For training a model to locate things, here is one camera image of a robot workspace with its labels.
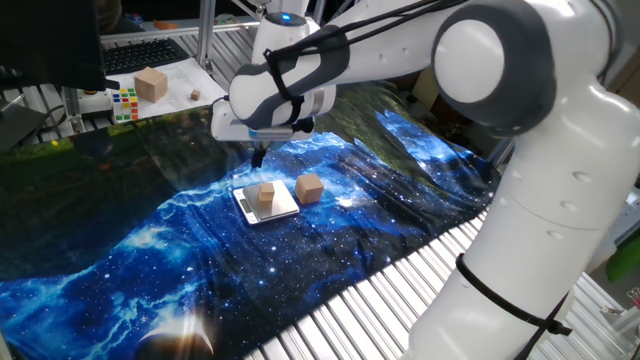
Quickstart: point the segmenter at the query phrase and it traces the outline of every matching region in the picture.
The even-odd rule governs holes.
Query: blue space-themed fabric
[[[395,113],[378,119],[421,173],[331,132],[285,144],[261,170],[247,161],[178,192],[81,271],[0,283],[6,339],[27,359],[239,358],[486,207],[488,164]],[[319,203],[247,225],[233,189],[283,180],[293,193],[305,173],[325,185]]]

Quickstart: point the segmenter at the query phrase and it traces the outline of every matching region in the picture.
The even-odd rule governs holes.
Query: white slatted surface
[[[431,304],[486,218],[449,230],[406,259],[349,287],[245,360],[397,359],[408,347],[409,329]],[[566,324],[569,337],[552,336],[531,360],[628,359],[632,345],[615,334],[599,310],[619,305],[586,274],[575,286]]]
[[[211,49],[213,50],[213,73],[211,76],[223,89],[228,90],[229,82],[236,71],[243,64],[250,62],[256,26],[257,23],[226,25],[216,27],[213,31],[211,44]],[[106,36],[102,38],[102,45],[104,48],[110,49],[166,38],[175,40],[190,56],[193,57],[196,55],[198,44],[197,28]],[[0,98],[12,100],[22,93],[24,93],[25,98],[20,101],[19,104],[41,112],[43,115],[56,106],[62,105],[59,88],[51,84],[0,91]],[[62,118],[63,114],[63,109],[55,111],[46,119],[44,126],[55,125]],[[113,125],[112,120],[108,117],[85,117],[83,120],[87,131]],[[22,145],[33,145],[71,135],[73,135],[71,126],[67,122],[64,122],[56,129],[46,132],[43,131],[40,136],[32,137]]]

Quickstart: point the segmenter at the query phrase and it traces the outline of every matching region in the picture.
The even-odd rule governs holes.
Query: paper sheet
[[[159,116],[194,107],[211,104],[227,93],[218,85],[194,58],[155,68],[167,74],[169,90],[157,103],[138,98],[140,119]],[[110,80],[120,82],[120,88],[133,88],[133,78],[139,71],[130,74],[108,76]],[[191,92],[200,91],[200,100],[191,100]]]

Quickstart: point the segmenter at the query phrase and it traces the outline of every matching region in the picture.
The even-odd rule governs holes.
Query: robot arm
[[[463,2],[362,1],[300,41],[298,40],[304,37],[301,35],[310,32],[302,17],[289,13],[270,14],[258,30],[253,64],[245,65],[238,71],[229,89],[229,104],[221,103],[218,106],[220,111],[215,111],[216,116],[227,114],[229,118],[214,118],[213,123],[227,124],[237,118],[253,131],[273,129],[287,122],[291,123],[292,120],[306,119],[330,110],[335,100],[333,85],[387,79],[424,69],[431,62],[433,40],[440,25]],[[393,17],[346,34],[329,37],[340,29],[402,9],[407,9],[404,13],[399,12],[402,16],[411,16],[416,11],[423,11],[424,15],[416,16],[413,20]],[[347,45],[350,41],[372,31],[384,30],[399,21],[404,23],[374,37]],[[312,48],[329,50],[313,55],[282,56],[278,60],[283,85],[292,96],[304,97],[299,115],[296,119],[291,119],[292,103],[281,96],[263,52],[291,45],[302,49],[305,44],[312,44],[314,39],[321,37],[328,38],[314,44]],[[227,138],[236,133],[227,127],[214,126],[212,130],[214,137],[218,139],[248,140]]]
[[[493,292],[545,319],[640,172],[640,112],[598,81],[619,34],[605,4],[363,0],[313,33],[300,17],[271,14],[260,25],[254,63],[238,71],[229,101],[215,105],[212,132],[219,140],[304,138],[295,128],[333,106],[336,84],[431,64],[452,107],[494,136],[516,136],[465,263]],[[537,330],[454,271],[411,329],[403,359],[513,359]]]

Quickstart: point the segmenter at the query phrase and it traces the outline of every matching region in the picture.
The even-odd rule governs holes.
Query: cable
[[[423,0],[423,1],[419,1],[417,3],[411,4],[411,5],[407,5],[405,7],[378,15],[378,16],[374,16],[370,19],[367,20],[362,20],[362,21],[358,21],[358,22],[354,22],[348,25],[345,25],[341,28],[338,28],[337,30],[312,38],[312,39],[305,39],[300,41],[297,44],[279,49],[279,50],[275,50],[272,52],[272,54],[275,57],[279,57],[279,58],[291,58],[291,57],[298,57],[298,56],[304,56],[304,55],[316,55],[316,54],[320,54],[323,52],[327,52],[327,51],[331,51],[331,50],[335,50],[337,48],[341,48],[341,47],[345,47],[345,46],[350,46],[353,45],[355,43],[358,43],[360,41],[364,41],[366,39],[369,39],[373,36],[376,36],[378,34],[381,34],[387,30],[393,29],[395,27],[398,27],[408,21],[411,21],[415,18],[418,18],[420,16],[423,16],[425,14],[431,13],[431,12],[435,12],[435,11],[440,11],[440,10],[445,10],[448,8],[451,8],[453,6],[457,6],[460,5],[462,3],[467,2],[468,0]],[[409,11],[413,11],[413,10],[418,10],[414,13],[410,13],[410,14],[406,14]],[[338,35],[343,35],[346,34],[348,32],[363,28],[365,26],[369,26],[372,24],[375,24],[377,22],[380,21],[384,21],[384,20],[388,20],[392,17],[400,17],[400,19],[387,24],[385,26],[382,26],[376,30],[373,30],[371,32],[368,32],[366,34],[360,35],[356,38],[353,38],[345,43],[341,43],[341,44],[337,44],[328,48],[324,48],[324,49],[314,49],[314,50],[306,50],[310,47],[316,47],[317,45],[319,45],[320,43],[335,38]]]
[[[67,113],[66,112],[64,114],[62,114],[62,116],[60,117],[60,120],[58,120],[54,125],[43,127],[42,129],[40,129],[39,133],[42,133],[44,131],[53,131],[58,126],[62,125],[62,123],[65,122],[65,120],[67,120]]]
[[[31,130],[27,135],[25,135],[22,139],[20,139],[20,141],[18,141],[16,143],[17,144],[22,144],[25,141],[31,139],[33,136],[39,135],[40,132],[42,131],[42,125],[44,125],[44,123],[47,121],[47,118],[49,116],[51,116],[51,114],[53,114],[54,111],[56,110],[60,110],[64,108],[64,105],[58,105],[56,107],[54,107],[53,109],[47,111],[44,116],[42,117],[42,120],[40,120],[40,123],[38,124],[38,126],[36,126],[35,129]]]
[[[427,9],[419,10],[419,11],[416,11],[415,13],[404,15],[399,20],[396,20],[396,21],[394,21],[394,22],[392,22],[390,24],[382,26],[382,27],[380,27],[378,29],[375,29],[375,30],[373,30],[371,32],[368,32],[366,34],[362,34],[362,35],[360,35],[358,37],[355,37],[355,38],[343,43],[343,44],[336,44],[334,46],[323,48],[322,50],[320,50],[320,49],[306,50],[306,51],[301,52],[300,55],[301,56],[303,56],[303,55],[315,55],[315,54],[320,54],[321,52],[332,51],[332,50],[338,49],[340,47],[350,46],[350,45],[359,43],[361,41],[367,40],[369,38],[372,38],[372,37],[374,37],[376,35],[379,35],[379,34],[385,32],[385,31],[388,31],[388,30],[391,30],[393,28],[396,28],[396,27],[398,27],[398,26],[400,26],[400,25],[402,25],[402,24],[404,24],[406,22],[409,22],[409,21],[411,21],[413,19],[416,19],[416,18],[418,18],[420,16],[423,16],[423,15],[426,15],[426,14],[429,14],[429,13],[432,13],[432,12],[435,12],[435,11],[445,10],[445,9],[450,8],[450,7],[462,4],[462,3],[466,2],[466,1],[467,0],[456,0],[456,1],[452,1],[451,4],[447,4],[443,8],[437,8],[437,9],[427,8]]]
[[[607,14],[600,7],[600,5],[598,5],[595,0],[589,0],[589,1],[593,5],[593,7],[595,7],[598,10],[600,15],[602,15],[602,18],[607,23],[607,29],[609,30],[609,55],[608,55],[607,63],[605,65],[604,69],[602,69],[602,72],[600,72],[600,74],[598,74],[598,81],[600,81],[600,84],[604,85],[604,82],[607,80],[607,72],[609,72],[609,68],[611,67],[611,65],[613,65],[612,64],[612,62],[613,62],[612,61],[613,60],[613,51],[614,51],[614,48],[615,48],[615,46],[614,46],[615,40],[613,39],[613,28],[611,27],[611,23],[609,22],[609,18],[607,17]]]

